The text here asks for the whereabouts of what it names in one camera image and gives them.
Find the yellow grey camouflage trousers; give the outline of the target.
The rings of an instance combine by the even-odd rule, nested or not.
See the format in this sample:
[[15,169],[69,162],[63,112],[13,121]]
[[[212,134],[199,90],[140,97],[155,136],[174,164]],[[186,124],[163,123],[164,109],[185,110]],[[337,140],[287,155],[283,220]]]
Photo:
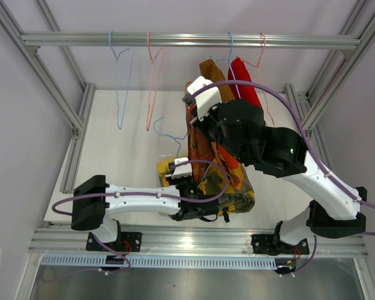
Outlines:
[[[190,179],[183,180],[176,186],[181,197],[204,200],[217,194],[205,194],[199,188],[199,184],[194,180],[193,170]],[[219,216],[229,222],[229,215],[232,213],[248,213],[255,205],[255,195],[253,187],[240,193],[225,193],[218,199],[209,202],[181,202],[180,210],[171,216],[175,221],[185,221],[190,219],[199,219],[211,223],[216,221]]]

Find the orange brown camouflage trousers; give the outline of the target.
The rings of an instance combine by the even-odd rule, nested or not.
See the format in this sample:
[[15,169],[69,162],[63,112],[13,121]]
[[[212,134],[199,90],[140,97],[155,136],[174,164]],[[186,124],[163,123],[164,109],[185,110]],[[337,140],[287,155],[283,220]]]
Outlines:
[[[241,193],[244,190],[251,189],[251,183],[247,177],[243,165],[235,160],[227,151],[216,144],[209,142],[203,133],[192,127],[190,122],[193,120],[193,109],[186,108],[186,124],[188,133],[188,158],[203,159],[212,161],[225,170],[229,180],[227,193]],[[195,162],[193,164],[193,177],[199,184],[199,188],[205,194],[217,194],[224,187],[224,176],[215,166],[205,162]]]

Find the blue hanger of orange camouflage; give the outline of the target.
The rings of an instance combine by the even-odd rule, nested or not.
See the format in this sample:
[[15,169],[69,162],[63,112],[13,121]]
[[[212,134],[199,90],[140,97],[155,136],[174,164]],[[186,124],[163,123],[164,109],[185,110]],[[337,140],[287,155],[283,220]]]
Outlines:
[[183,137],[176,137],[176,136],[172,136],[170,134],[167,134],[167,133],[163,133],[163,132],[160,132],[158,129],[157,129],[157,123],[159,121],[162,121],[164,118],[163,117],[160,117],[158,119],[156,119],[152,125],[152,128],[154,130],[154,132],[158,135],[158,136],[161,136],[161,137],[164,137],[164,138],[169,138],[169,139],[172,139],[177,145],[178,145],[178,148],[177,148],[177,152],[176,152],[176,157],[178,158],[180,153],[181,153],[181,148],[182,148],[182,144],[181,144],[181,141],[185,140],[188,136],[188,133],[186,133]]

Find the pink hanger of yellow camouflage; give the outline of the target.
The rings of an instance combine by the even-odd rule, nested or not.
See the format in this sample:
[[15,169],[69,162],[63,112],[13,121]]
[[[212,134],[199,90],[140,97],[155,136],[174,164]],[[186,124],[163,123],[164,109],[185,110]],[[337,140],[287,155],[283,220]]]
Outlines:
[[147,99],[146,131],[149,132],[156,105],[159,81],[163,72],[164,58],[166,50],[163,47],[157,48],[156,52],[151,49],[151,33],[148,31],[146,36],[147,50],[150,60],[149,94]]

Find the blue hanger of yellow trousers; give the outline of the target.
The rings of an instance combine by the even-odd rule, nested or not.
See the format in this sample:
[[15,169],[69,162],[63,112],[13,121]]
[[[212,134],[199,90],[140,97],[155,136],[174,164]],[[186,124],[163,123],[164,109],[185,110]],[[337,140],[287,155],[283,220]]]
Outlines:
[[[122,130],[124,127],[125,117],[126,117],[126,109],[128,105],[128,97],[129,97],[129,88],[131,84],[131,76],[132,76],[132,68],[134,63],[134,48],[133,47],[126,47],[123,50],[116,51],[114,43],[114,31],[109,31],[108,34],[108,46],[112,52],[114,63],[115,63],[115,71],[114,71],[114,91],[115,91],[115,99],[116,99],[116,127],[119,130]],[[121,62],[123,58],[123,54],[129,54],[129,66],[128,72],[126,77],[126,88],[124,91],[123,99],[121,99],[121,81],[124,77],[121,73],[126,70],[125,65]]]

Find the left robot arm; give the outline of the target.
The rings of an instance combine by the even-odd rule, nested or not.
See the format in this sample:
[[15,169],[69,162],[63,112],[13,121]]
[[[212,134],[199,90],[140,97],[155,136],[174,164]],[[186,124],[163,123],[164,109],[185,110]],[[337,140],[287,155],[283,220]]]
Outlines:
[[87,251],[140,251],[142,234],[124,232],[114,218],[119,213],[152,212],[174,221],[203,221],[219,212],[219,201],[208,201],[209,196],[188,177],[156,189],[134,189],[109,184],[105,175],[95,175],[78,186],[74,195],[85,198],[72,204],[71,229],[88,233]]

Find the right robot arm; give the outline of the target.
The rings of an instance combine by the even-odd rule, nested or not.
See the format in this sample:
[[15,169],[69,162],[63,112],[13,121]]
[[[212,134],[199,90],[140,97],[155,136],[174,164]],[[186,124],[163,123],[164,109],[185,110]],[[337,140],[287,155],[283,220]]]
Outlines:
[[339,239],[365,232],[359,201],[366,189],[350,187],[354,196],[349,197],[331,181],[330,173],[323,173],[325,165],[316,163],[296,131],[266,126],[263,109],[243,99],[186,104],[191,125],[208,141],[222,146],[239,163],[292,183],[312,197],[302,213],[278,222],[273,234],[252,237],[256,254],[291,254],[313,235]]

